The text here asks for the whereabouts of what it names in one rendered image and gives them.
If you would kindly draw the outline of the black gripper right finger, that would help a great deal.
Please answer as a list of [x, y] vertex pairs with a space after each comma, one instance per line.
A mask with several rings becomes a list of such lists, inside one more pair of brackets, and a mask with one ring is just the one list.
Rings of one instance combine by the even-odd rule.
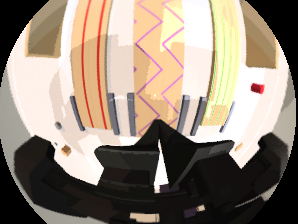
[[184, 180], [184, 176], [197, 160], [230, 153], [235, 145], [234, 141], [229, 139], [214, 141], [214, 143], [213, 141], [196, 143], [186, 139], [186, 136], [161, 120], [158, 120], [158, 141], [161, 145], [169, 189], [177, 189], [180, 186], [178, 184]]

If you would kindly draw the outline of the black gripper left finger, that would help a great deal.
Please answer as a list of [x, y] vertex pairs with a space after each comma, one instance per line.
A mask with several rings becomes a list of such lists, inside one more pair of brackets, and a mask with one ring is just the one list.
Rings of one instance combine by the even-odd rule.
[[94, 156], [102, 167], [120, 169], [138, 169], [149, 171], [149, 185], [156, 181], [157, 165], [160, 163], [158, 148], [158, 120], [154, 120], [145, 135], [132, 145], [98, 145]]

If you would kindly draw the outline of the tan open wooden tray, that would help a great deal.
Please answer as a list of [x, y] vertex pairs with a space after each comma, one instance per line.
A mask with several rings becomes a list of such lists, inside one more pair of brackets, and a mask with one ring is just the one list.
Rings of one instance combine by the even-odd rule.
[[[16, 41], [16, 57], [61, 57], [65, 20], [89, 8], [114, 0], [48, 0], [33, 16]], [[286, 71], [286, 57], [277, 37], [261, 15], [246, 0], [180, 0], [206, 8], [245, 31], [247, 68]]]

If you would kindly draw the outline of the small red block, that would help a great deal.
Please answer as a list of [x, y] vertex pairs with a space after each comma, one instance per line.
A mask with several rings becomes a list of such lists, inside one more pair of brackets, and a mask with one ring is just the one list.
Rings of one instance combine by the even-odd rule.
[[262, 91], [265, 91], [265, 89], [263, 89], [263, 85], [262, 84], [258, 84], [258, 83], [253, 83], [251, 84], [251, 87], [250, 87], [250, 91], [254, 93], [255, 92], [258, 92], [258, 93], [263, 93]]

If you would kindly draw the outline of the orange strip with purple zigzag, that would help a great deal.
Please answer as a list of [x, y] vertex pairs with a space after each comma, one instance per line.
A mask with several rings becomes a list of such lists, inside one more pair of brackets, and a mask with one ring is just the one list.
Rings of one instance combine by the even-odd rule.
[[176, 129], [184, 77], [184, 10], [180, 0], [134, 0], [133, 84], [137, 137], [154, 120]]

